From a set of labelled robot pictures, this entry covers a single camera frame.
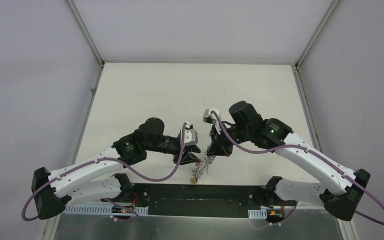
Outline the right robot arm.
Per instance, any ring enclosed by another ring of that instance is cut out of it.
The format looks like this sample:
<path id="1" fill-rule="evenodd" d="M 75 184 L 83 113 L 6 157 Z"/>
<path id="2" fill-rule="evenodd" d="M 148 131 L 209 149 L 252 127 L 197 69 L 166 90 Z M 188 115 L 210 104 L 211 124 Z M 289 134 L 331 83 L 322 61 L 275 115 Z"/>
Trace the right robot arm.
<path id="1" fill-rule="evenodd" d="M 239 101 L 229 108 L 234 123 L 225 127 L 218 110 L 206 109 L 203 121 L 211 124 L 210 156 L 229 157 L 233 146 L 251 142 L 261 151 L 283 157 L 317 182 L 292 181 L 273 176 L 265 185 L 264 200 L 270 205 L 298 201 L 322 206 L 334 217 L 351 221 L 371 177 L 364 169 L 353 170 L 330 159 L 306 143 L 292 128 L 276 118 L 264 119 L 254 106 Z"/>

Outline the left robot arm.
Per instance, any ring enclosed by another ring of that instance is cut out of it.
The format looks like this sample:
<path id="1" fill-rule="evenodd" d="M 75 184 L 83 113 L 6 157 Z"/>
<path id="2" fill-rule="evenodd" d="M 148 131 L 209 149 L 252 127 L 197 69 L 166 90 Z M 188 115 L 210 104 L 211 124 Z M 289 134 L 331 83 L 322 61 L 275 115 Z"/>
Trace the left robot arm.
<path id="1" fill-rule="evenodd" d="M 45 167 L 36 169 L 32 177 L 32 195 L 22 209 L 22 219 L 26 222 L 51 219 L 69 206 L 88 201 L 129 201 L 133 186 L 125 173 L 97 180 L 110 172 L 128 169 L 142 179 L 156 183 L 171 178 L 180 165 L 199 161 L 196 156 L 201 152 L 197 146 L 198 133 L 191 123 L 185 121 L 176 137 L 164 135 L 164 129 L 161 119 L 151 117 L 132 133 L 85 161 L 55 170 Z M 162 178 L 147 177 L 133 169 L 134 164 L 147 158 L 148 152 L 172 155 L 174 169 Z M 30 202 L 34 202 L 37 211 L 37 216 L 33 218 L 26 216 Z"/>

